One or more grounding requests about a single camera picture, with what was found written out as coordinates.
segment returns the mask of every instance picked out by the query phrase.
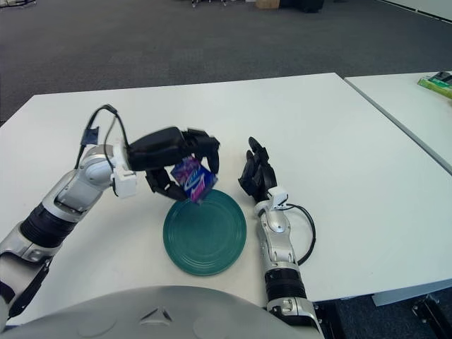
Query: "white cable clip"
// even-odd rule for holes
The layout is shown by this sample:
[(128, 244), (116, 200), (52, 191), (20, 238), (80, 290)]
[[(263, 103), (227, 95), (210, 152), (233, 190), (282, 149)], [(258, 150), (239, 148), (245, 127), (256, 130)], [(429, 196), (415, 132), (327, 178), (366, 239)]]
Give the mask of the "white cable clip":
[(136, 194), (136, 173), (129, 168), (126, 148), (122, 142), (113, 145), (114, 169), (112, 180), (114, 189), (120, 198), (127, 198)]
[(285, 202), (288, 200), (289, 195), (287, 191), (281, 186), (272, 187), (267, 193), (268, 200), (257, 203), (254, 207), (254, 213), (260, 215), (262, 210), (285, 210), (287, 205)]

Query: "green plate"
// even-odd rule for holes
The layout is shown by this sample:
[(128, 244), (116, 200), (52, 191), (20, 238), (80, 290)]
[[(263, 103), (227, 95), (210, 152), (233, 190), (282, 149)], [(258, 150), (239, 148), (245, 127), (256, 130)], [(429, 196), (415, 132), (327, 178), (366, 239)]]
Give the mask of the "green plate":
[(213, 275), (230, 267), (245, 245), (243, 212), (227, 194), (212, 190), (201, 205), (186, 200), (169, 210), (163, 243), (171, 260), (194, 275)]

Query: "black cable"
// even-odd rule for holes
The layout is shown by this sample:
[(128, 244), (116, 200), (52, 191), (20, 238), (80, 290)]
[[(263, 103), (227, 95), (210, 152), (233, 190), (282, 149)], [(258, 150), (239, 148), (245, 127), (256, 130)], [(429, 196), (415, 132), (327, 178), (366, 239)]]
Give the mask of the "black cable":
[[(106, 159), (107, 162), (108, 162), (108, 165), (109, 165), (110, 168), (112, 169), (112, 173), (113, 173), (113, 171), (114, 171), (114, 168), (113, 168), (113, 164), (112, 164), (112, 162), (110, 161), (110, 159), (108, 158), (108, 154), (107, 154), (107, 139), (108, 139), (108, 136), (110, 135), (110, 132), (111, 132), (112, 129), (113, 129), (113, 126), (114, 126), (114, 123), (116, 122), (116, 119), (118, 119), (116, 116), (113, 117), (112, 123), (110, 124), (110, 127), (108, 128), (108, 131), (107, 131), (107, 133), (105, 134), (105, 139), (104, 139), (104, 155), (105, 155), (105, 159)], [(114, 184), (114, 178), (113, 178), (113, 182), (112, 182), (112, 187), (113, 187), (113, 193), (114, 193), (114, 195), (115, 195), (115, 196), (118, 196), (118, 194), (116, 193), (116, 186), (115, 186), (115, 184)]]
[(108, 155), (107, 155), (107, 139), (108, 139), (108, 136), (110, 135), (110, 132), (112, 131), (112, 129), (113, 129), (113, 126), (114, 126), (114, 123), (116, 122), (116, 117), (113, 117), (113, 120), (112, 120), (112, 123), (110, 124), (110, 127), (108, 128), (108, 131), (107, 131), (107, 133), (105, 134), (105, 139), (104, 139), (104, 155), (105, 155), (105, 159), (107, 160), (107, 162), (108, 162), (108, 165), (110, 166), (110, 168), (112, 169), (112, 173), (113, 173), (113, 164), (112, 164), (112, 162), (110, 161), (110, 159), (108, 158)]
[[(91, 129), (91, 126), (93, 125), (97, 114), (103, 109), (112, 113), (118, 119), (119, 124), (121, 125), (121, 131), (122, 131), (122, 136), (124, 138), (124, 144), (126, 145), (126, 148), (129, 148), (129, 142), (127, 141), (126, 129), (124, 128), (124, 124), (122, 123), (122, 120), (118, 114), (118, 111), (111, 105), (103, 105), (94, 111), (94, 113), (91, 115), (90, 120), (88, 121), (88, 124), (85, 127), (85, 131), (84, 131), (83, 135), (85, 135), (86, 131)], [(75, 170), (78, 168), (78, 165), (80, 164), (80, 159), (82, 158), (82, 154), (83, 154), (83, 151), (85, 150), (85, 147), (86, 147), (86, 145), (84, 144), (83, 138), (82, 138), (82, 142), (80, 144), (80, 149), (79, 149), (78, 155), (77, 155), (76, 166), (74, 167)]]
[(311, 230), (312, 230), (312, 240), (311, 240), (311, 245), (309, 245), (309, 249), (306, 252), (306, 254), (300, 259), (298, 260), (297, 264), (298, 266), (302, 265), (306, 260), (308, 260), (308, 258), (311, 256), (312, 251), (314, 250), (314, 245), (316, 244), (316, 226), (314, 224), (314, 220), (312, 219), (312, 216), (309, 214), (309, 212), (306, 210), (306, 208), (299, 206), (299, 205), (294, 205), (293, 203), (286, 203), (287, 206), (290, 206), (289, 208), (285, 208), (283, 210), (291, 210), (293, 208), (298, 208), (300, 211), (303, 212), (303, 214), (306, 216), (306, 218), (309, 221), (309, 224), (311, 225)]

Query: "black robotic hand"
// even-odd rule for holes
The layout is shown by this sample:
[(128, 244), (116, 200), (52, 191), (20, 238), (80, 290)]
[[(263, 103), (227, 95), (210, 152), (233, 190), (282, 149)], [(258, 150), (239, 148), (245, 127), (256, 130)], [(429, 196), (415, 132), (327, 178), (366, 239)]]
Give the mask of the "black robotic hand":
[(183, 201), (184, 190), (170, 179), (165, 166), (179, 164), (184, 157), (194, 155), (200, 161), (207, 157), (210, 171), (217, 174), (219, 146), (218, 140), (205, 131), (169, 127), (138, 139), (128, 147), (127, 154), (131, 170), (146, 171), (153, 192)]
[(268, 200), (267, 191), (277, 186), (275, 171), (268, 163), (268, 153), (265, 147), (262, 147), (252, 136), (248, 139), (252, 152), (246, 152), (246, 164), (239, 178), (240, 186), (254, 200)]

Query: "gray carpet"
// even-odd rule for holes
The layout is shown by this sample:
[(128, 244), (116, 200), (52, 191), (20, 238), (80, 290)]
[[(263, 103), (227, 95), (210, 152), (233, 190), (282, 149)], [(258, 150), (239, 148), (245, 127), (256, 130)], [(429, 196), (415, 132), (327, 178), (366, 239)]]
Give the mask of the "gray carpet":
[(37, 0), (3, 9), (0, 35), (0, 121), (42, 93), (451, 67), (452, 25), (374, 0), (326, 0), (320, 14), (244, 2)]
[[(452, 289), (433, 295), (439, 299), (444, 316), (451, 322)], [(416, 297), (381, 307), (375, 307), (370, 296), (335, 303), (347, 339), (437, 339), (428, 323), (422, 323), (412, 312), (412, 306), (421, 299)]]

